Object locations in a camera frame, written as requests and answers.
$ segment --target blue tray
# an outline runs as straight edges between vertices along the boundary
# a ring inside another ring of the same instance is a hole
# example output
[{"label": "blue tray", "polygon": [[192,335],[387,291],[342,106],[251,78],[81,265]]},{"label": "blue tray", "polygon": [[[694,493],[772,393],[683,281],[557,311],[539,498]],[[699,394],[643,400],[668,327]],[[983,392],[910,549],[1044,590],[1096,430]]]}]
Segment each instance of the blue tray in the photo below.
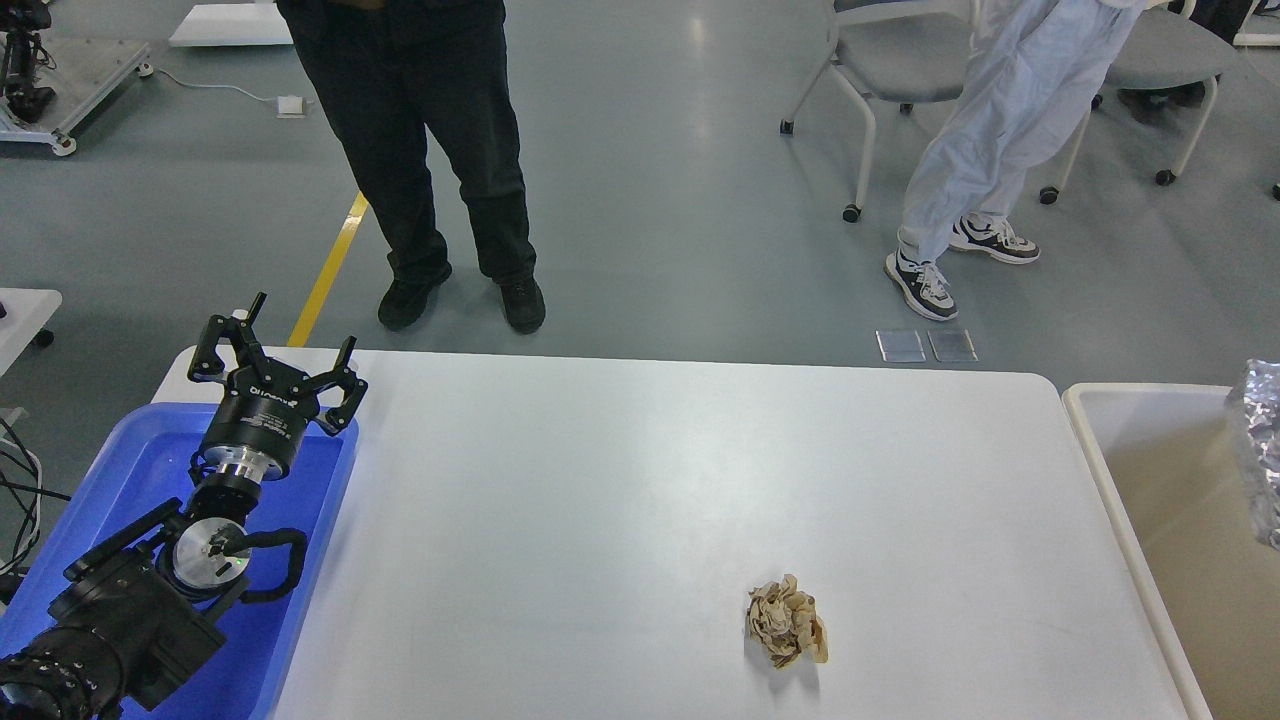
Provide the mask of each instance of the blue tray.
[{"label": "blue tray", "polygon": [[[192,492],[187,475],[191,454],[200,447],[214,409],[159,402],[134,410],[115,425],[0,618],[0,656],[22,650],[52,625],[49,603],[68,587],[63,570],[86,550],[170,497],[186,505]],[[307,534],[306,570],[298,587],[276,602],[238,603],[228,610],[218,621],[227,644],[212,660],[155,712],[125,701],[124,717],[261,720],[270,715],[347,489],[357,434],[355,424],[338,437],[328,437],[311,424],[289,477],[264,483],[261,503],[250,514],[250,532],[297,528]],[[287,548],[255,552],[250,587],[275,587],[287,565]]]}]

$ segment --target shoelace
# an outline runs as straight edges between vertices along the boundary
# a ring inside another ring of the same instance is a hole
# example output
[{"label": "shoelace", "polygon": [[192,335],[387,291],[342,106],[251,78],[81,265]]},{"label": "shoelace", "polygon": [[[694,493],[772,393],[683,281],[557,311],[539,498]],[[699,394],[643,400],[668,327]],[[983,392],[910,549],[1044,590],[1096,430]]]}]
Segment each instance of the shoelace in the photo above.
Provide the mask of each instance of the shoelace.
[{"label": "shoelace", "polygon": [[1018,233],[1014,232],[1014,225],[1009,224],[1007,219],[1001,219],[1000,224],[996,225],[996,237],[1000,238],[1000,245],[1004,245],[1010,250],[1019,250],[1030,246],[1029,241],[1018,237]]},{"label": "shoelace", "polygon": [[951,283],[933,263],[920,263],[920,295],[932,300],[951,297],[947,288]]}]

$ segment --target black pants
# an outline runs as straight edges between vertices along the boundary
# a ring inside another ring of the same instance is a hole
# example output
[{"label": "black pants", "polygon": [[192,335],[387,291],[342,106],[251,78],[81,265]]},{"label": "black pants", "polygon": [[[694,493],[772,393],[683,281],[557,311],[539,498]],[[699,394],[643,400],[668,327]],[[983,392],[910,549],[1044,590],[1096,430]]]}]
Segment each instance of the black pants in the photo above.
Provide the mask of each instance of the black pants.
[{"label": "black pants", "polygon": [[[1198,0],[1192,10],[1192,22],[1221,37],[1226,42],[1235,40],[1244,20],[1249,18],[1253,0]],[[1181,3],[1170,3],[1170,10],[1181,12]]]},{"label": "black pants", "polygon": [[429,32],[398,44],[383,10],[326,4],[324,12],[328,28],[320,37],[300,32],[291,14],[285,19],[390,245],[394,277],[429,281],[448,263],[435,229],[426,128],[461,181],[480,272],[499,284],[532,277],[536,254],[507,88],[502,1],[422,10]]}]

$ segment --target crumpled paper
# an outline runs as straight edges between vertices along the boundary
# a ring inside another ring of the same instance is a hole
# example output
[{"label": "crumpled paper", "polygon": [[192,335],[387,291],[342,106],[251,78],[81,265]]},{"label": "crumpled paper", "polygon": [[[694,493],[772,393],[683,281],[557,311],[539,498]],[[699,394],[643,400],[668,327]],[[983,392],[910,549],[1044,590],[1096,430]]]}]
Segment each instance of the crumpled paper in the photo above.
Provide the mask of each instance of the crumpled paper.
[{"label": "crumpled paper", "polygon": [[778,670],[791,665],[804,651],[814,662],[827,661],[827,626],[818,618],[812,596],[796,589],[795,575],[751,591],[746,610],[748,633],[764,646]]},{"label": "crumpled paper", "polygon": [[1280,550],[1280,365],[1249,360],[1226,409],[1253,532],[1258,542]]}]

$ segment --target gray chair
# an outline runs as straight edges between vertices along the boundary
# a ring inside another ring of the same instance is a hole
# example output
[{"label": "gray chair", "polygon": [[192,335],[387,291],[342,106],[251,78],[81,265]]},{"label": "gray chair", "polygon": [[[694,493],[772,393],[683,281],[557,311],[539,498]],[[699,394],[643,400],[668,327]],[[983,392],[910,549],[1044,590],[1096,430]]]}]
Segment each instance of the gray chair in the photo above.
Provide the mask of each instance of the gray chair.
[{"label": "gray chair", "polygon": [[[910,114],[918,102],[955,100],[964,87],[969,36],[973,32],[970,24],[954,14],[933,10],[873,19],[873,5],[891,3],[927,5],[920,0],[823,1],[827,14],[826,53],[809,73],[800,97],[778,128],[785,136],[794,133],[796,113],[822,72],[831,68],[867,123],[858,187],[854,201],[844,213],[850,223],[858,222],[865,208],[876,147],[876,115],[867,97],[897,102],[902,114]],[[977,0],[972,0],[970,22],[975,17]]]},{"label": "gray chair", "polygon": [[[1170,13],[1158,5],[1144,12],[1134,24],[1133,33],[1120,50],[1120,55],[1107,70],[1107,85],[1128,90],[1161,90],[1193,82],[1204,83],[1204,101],[1196,129],[1174,165],[1156,173],[1156,183],[1160,186],[1172,183],[1187,169],[1187,163],[1217,101],[1217,76],[1230,69],[1238,59],[1229,44],[1188,19],[1194,9],[1196,0],[1187,0],[1181,13]],[[1094,109],[1101,101],[1101,96],[1094,97]],[[1041,188],[1041,202],[1044,205],[1053,204],[1059,193],[1066,188],[1088,124],[1089,115],[1085,113],[1075,129],[1057,182]]]}]

